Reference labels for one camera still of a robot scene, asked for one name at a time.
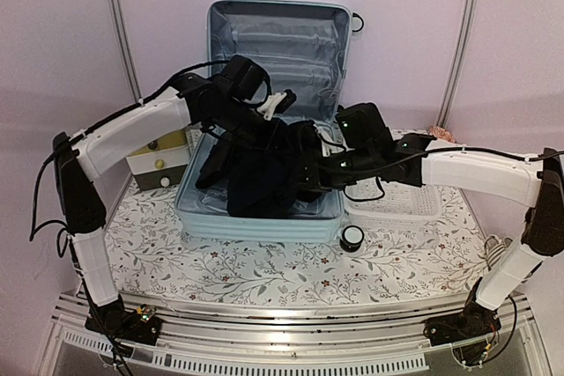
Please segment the orange mesh object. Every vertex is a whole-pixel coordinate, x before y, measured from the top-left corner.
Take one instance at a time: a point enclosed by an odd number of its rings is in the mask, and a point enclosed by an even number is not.
[[[456,140],[452,134],[450,134],[445,128],[437,127],[436,125],[432,125],[429,127],[429,134],[432,136],[436,136],[441,140],[448,141],[450,143],[455,143]]]

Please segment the robotic arm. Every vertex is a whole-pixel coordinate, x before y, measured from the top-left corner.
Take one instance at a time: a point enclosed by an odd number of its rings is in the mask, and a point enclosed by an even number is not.
[[[106,210],[93,181],[131,152],[189,125],[199,124],[204,132],[218,126],[239,145],[268,150],[280,131],[278,126],[283,126],[277,118],[268,119],[272,112],[283,113],[291,106],[295,94],[286,91],[281,101],[268,101],[269,96],[258,105],[247,103],[263,82],[268,84],[269,78],[262,68],[234,56],[209,79],[184,73],[169,80],[158,98],[115,114],[96,130],[87,130],[86,136],[79,132],[70,138],[62,133],[55,138],[56,184],[71,234],[70,251],[96,317],[87,327],[149,344],[156,343],[160,331],[160,320],[152,317],[153,311],[124,311],[104,244]],[[274,108],[262,116],[256,110],[266,104]],[[518,156],[419,134],[394,141],[373,104],[344,109],[337,121],[348,150],[328,157],[321,149],[304,151],[301,190],[343,189],[379,177],[416,187],[430,184],[481,191],[530,208],[521,242],[514,242],[476,283],[464,310],[428,321],[425,333],[432,344],[440,344],[487,334],[492,327],[499,329],[495,310],[503,300],[543,260],[564,249],[564,183],[558,152],[545,149],[542,156]],[[445,330],[447,326],[455,330]]]

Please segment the light blue suitcase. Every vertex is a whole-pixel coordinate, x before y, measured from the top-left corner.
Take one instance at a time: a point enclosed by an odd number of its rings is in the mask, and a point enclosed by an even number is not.
[[[282,115],[312,119],[332,129],[352,33],[352,14],[335,4],[221,0],[208,14],[210,61],[244,55],[264,67],[273,92],[292,89],[298,99]],[[254,101],[262,99],[258,92]],[[344,216],[336,191],[313,203],[297,202],[287,219],[230,217],[222,187],[196,189],[200,168],[216,140],[202,136],[174,206],[190,235],[225,240],[328,242]]]

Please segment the floral pattern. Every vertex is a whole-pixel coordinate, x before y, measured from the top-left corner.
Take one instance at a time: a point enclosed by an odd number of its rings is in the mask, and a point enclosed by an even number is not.
[[[363,228],[362,248],[201,239],[182,233],[176,188],[132,183],[106,242],[120,290],[167,299],[301,307],[389,303],[468,291],[485,269],[484,237],[455,188],[420,226]]]

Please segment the black loop strap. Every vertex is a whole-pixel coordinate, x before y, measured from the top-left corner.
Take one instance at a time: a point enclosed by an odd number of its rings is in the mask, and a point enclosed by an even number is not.
[[[364,19],[361,17],[361,15],[359,15],[358,13],[354,12],[352,14],[352,19],[359,19],[360,20],[360,27],[357,28],[356,30],[352,30],[353,33],[358,33],[359,31],[362,31],[362,28],[364,28]]]

